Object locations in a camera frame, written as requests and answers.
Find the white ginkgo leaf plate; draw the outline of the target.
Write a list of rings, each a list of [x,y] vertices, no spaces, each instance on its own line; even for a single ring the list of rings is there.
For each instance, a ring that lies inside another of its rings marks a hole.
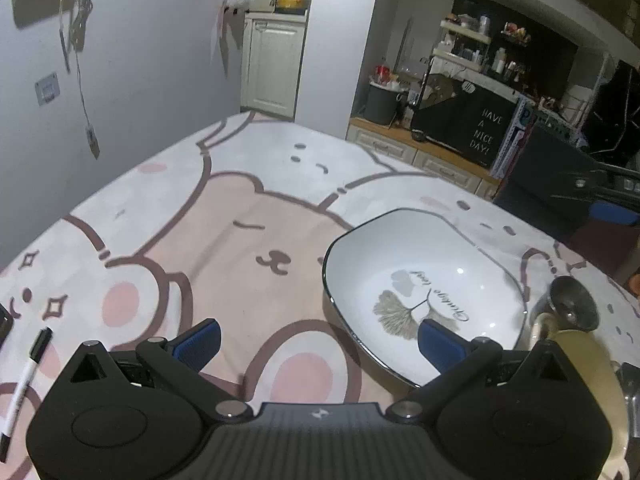
[[[326,296],[358,346],[388,374],[419,387],[438,374],[419,350],[418,329],[434,320],[464,339],[518,344],[527,308],[515,276],[451,221],[399,208],[331,243],[323,259]]]

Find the cream handled ceramic bowl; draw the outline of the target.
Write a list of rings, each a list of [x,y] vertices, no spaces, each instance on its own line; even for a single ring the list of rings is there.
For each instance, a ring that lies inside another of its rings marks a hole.
[[[629,479],[626,460],[629,422],[620,382],[605,348],[595,336],[581,330],[561,330],[550,313],[535,318],[529,336],[529,348],[550,339],[564,351],[605,414],[612,431],[611,451],[603,465],[600,479]]]

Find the round steel bowl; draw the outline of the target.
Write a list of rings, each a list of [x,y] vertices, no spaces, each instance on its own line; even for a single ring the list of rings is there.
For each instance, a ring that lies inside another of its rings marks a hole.
[[[585,286],[571,276],[558,276],[539,298],[528,316],[533,326],[542,314],[550,314],[560,330],[593,332],[600,324],[596,303]]]

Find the black white marker pen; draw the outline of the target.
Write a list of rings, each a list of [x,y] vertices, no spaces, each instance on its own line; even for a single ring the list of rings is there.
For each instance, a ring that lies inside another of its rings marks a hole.
[[[4,464],[8,458],[9,448],[11,445],[12,436],[17,422],[18,414],[20,414],[21,406],[24,402],[27,388],[32,383],[32,378],[35,376],[35,372],[38,365],[46,352],[48,345],[52,339],[53,332],[50,327],[46,327],[40,330],[32,348],[29,351],[28,360],[23,368],[20,379],[18,380],[14,393],[12,394],[11,402],[9,404],[8,416],[6,416],[6,422],[4,423],[1,433],[1,463]]]

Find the bear pattern tablecloth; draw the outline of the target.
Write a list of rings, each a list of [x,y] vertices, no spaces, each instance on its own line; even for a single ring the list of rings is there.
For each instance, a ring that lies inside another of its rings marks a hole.
[[[503,320],[489,322],[446,281],[424,301],[427,270],[395,266],[376,298],[444,314],[477,334],[510,330],[558,275],[597,301],[598,337],[613,361],[639,359],[637,300],[593,264],[487,200],[370,148],[239,114],[188,136],[85,200],[29,243],[1,272],[14,324],[1,350],[9,403],[38,333],[52,340],[17,417],[6,479],[31,479],[25,448],[32,415],[75,349],[96,339],[129,350],[171,338],[203,318],[222,329],[204,376],[258,408],[265,401],[390,404],[406,385],[350,336],[324,294],[331,243],[397,208],[419,211],[385,255],[414,250],[432,266],[473,249],[498,270],[509,296],[488,288]]]

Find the wooden top drawer cabinet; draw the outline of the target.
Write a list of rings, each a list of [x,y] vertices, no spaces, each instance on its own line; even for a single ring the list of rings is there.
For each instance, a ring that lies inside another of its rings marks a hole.
[[[499,181],[491,177],[487,169],[438,144],[415,141],[403,128],[381,126],[355,117],[349,121],[346,139],[434,174],[488,202],[498,191]]]

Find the dark grey pot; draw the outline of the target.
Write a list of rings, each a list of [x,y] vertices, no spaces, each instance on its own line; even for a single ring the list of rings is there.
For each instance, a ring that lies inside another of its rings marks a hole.
[[[371,81],[363,117],[378,125],[390,125],[397,112],[399,90]]]

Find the white kitchen cabinet door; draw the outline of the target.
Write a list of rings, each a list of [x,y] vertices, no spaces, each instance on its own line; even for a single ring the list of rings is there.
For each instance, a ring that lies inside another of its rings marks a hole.
[[[245,15],[242,107],[294,118],[305,35],[303,16],[260,12]]]

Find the wall power socket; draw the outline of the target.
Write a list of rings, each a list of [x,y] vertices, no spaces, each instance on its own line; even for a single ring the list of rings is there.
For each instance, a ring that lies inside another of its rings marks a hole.
[[[58,75],[50,73],[35,83],[35,92],[40,106],[51,103],[60,95],[60,85]]]

